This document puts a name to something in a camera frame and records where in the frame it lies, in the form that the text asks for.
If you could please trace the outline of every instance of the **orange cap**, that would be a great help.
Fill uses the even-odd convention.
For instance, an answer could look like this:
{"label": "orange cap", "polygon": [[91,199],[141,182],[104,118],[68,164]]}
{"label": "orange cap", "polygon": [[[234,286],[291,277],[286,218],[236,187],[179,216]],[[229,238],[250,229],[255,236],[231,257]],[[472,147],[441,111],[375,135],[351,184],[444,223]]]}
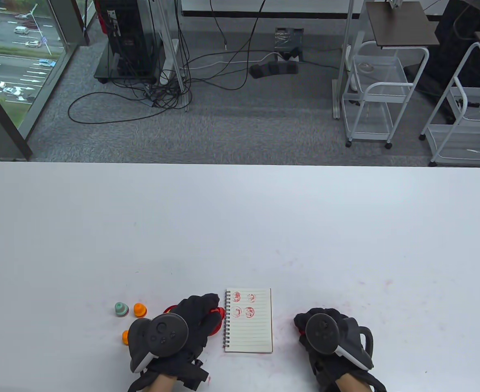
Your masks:
{"label": "orange cap", "polygon": [[138,303],[135,304],[134,311],[136,317],[143,317],[147,313],[147,308],[144,304]]}

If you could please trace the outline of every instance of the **notebook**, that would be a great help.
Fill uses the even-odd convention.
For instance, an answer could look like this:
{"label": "notebook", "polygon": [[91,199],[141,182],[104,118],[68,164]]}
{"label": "notebook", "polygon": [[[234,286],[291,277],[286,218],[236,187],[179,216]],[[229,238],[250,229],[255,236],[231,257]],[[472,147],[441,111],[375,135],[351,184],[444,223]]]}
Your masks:
{"label": "notebook", "polygon": [[271,289],[225,291],[225,352],[273,352]]}

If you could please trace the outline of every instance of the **gray carpet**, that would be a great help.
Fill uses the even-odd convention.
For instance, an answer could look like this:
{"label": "gray carpet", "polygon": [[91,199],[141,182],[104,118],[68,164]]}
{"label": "gray carpet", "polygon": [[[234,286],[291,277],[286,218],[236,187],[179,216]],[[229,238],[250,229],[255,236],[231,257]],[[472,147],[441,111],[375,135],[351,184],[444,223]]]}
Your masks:
{"label": "gray carpet", "polygon": [[[191,58],[223,50],[215,32],[186,30]],[[241,47],[248,34],[226,32],[228,49]],[[105,45],[98,22],[90,28],[91,45],[81,47],[65,71],[29,138],[32,160],[51,162],[131,162],[188,164],[272,165],[383,165],[426,166],[430,150],[417,138],[432,107],[415,93],[394,136],[393,148],[382,142],[355,141],[345,147],[343,123],[333,120],[331,79],[335,69],[300,64],[298,75],[253,80],[238,91],[225,91],[194,83],[188,112],[169,110],[159,116],[112,125],[79,125],[68,119],[67,108],[77,97],[92,91],[111,91],[133,97],[128,90],[99,84],[93,73]],[[251,49],[271,49],[274,36],[255,34]],[[306,35],[305,59],[337,67],[340,37]],[[251,59],[264,53],[253,52]],[[192,63],[201,67],[230,55],[209,56]],[[235,60],[245,60],[244,53]],[[210,76],[223,65],[193,71],[193,77]],[[230,70],[245,67],[231,66]],[[240,86],[245,72],[214,82]],[[138,102],[115,96],[94,95],[73,107],[82,121],[109,121],[148,116],[158,112]]]}

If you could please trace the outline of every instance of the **hand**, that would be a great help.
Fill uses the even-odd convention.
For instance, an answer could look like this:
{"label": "hand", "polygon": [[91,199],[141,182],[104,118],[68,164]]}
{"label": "hand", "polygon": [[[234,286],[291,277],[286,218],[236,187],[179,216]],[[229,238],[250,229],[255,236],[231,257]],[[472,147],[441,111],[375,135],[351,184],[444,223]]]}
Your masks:
{"label": "hand", "polygon": [[203,296],[192,295],[182,300],[170,312],[182,317],[189,329],[187,341],[176,354],[155,358],[147,365],[147,372],[135,381],[130,391],[142,390],[156,380],[159,374],[173,376],[182,381],[185,386],[196,390],[200,381],[205,381],[208,373],[201,366],[193,364],[204,347],[207,345],[208,336],[221,323],[219,312],[210,312],[218,307],[217,294]]}
{"label": "hand", "polygon": [[338,325],[339,322],[342,321],[342,319],[346,319],[347,316],[341,314],[336,309],[312,308],[307,313],[300,313],[294,317],[294,325],[296,325],[300,332],[299,341],[309,353],[310,365],[322,388],[330,387],[344,374],[351,374],[356,379],[374,386],[376,392],[385,392],[385,386],[380,381],[367,371],[357,367],[347,358],[336,354],[320,354],[310,345],[307,336],[305,336],[305,327],[307,326],[307,321],[317,313],[325,313],[329,315]]}

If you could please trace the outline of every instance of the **computer tower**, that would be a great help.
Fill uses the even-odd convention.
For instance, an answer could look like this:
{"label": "computer tower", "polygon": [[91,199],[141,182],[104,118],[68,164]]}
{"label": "computer tower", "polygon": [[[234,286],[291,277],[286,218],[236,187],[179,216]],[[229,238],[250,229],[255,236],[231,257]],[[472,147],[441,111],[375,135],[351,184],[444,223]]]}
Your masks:
{"label": "computer tower", "polygon": [[144,34],[138,1],[98,0],[98,17],[107,29],[120,76],[139,78],[154,71],[154,35]]}

